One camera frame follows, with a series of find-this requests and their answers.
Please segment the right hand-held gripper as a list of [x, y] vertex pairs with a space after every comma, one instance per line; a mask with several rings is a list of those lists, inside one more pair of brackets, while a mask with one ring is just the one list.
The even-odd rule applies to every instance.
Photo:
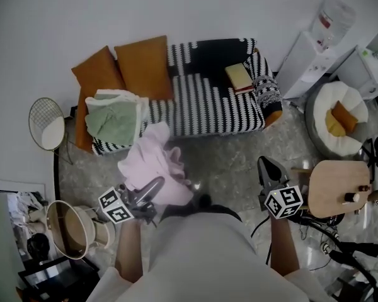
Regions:
[[293, 216], [304, 202], [301, 190], [298, 185], [284, 186], [290, 181], [287, 170], [276, 160], [268, 160], [270, 162], [268, 171], [265, 166], [265, 156], [259, 157], [257, 161], [260, 185], [265, 187], [270, 179], [283, 185], [261, 192], [259, 195], [261, 209], [267, 210], [276, 220]]

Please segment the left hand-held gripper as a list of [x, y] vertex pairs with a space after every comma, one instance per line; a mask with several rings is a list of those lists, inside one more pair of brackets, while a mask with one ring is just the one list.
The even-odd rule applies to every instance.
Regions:
[[158, 176], [140, 190], [129, 190], [124, 184], [110, 187], [99, 198], [99, 207], [106, 217], [114, 224], [128, 220], [144, 220], [147, 224], [153, 222], [157, 211], [151, 202], [160, 192], [165, 183], [162, 176]]

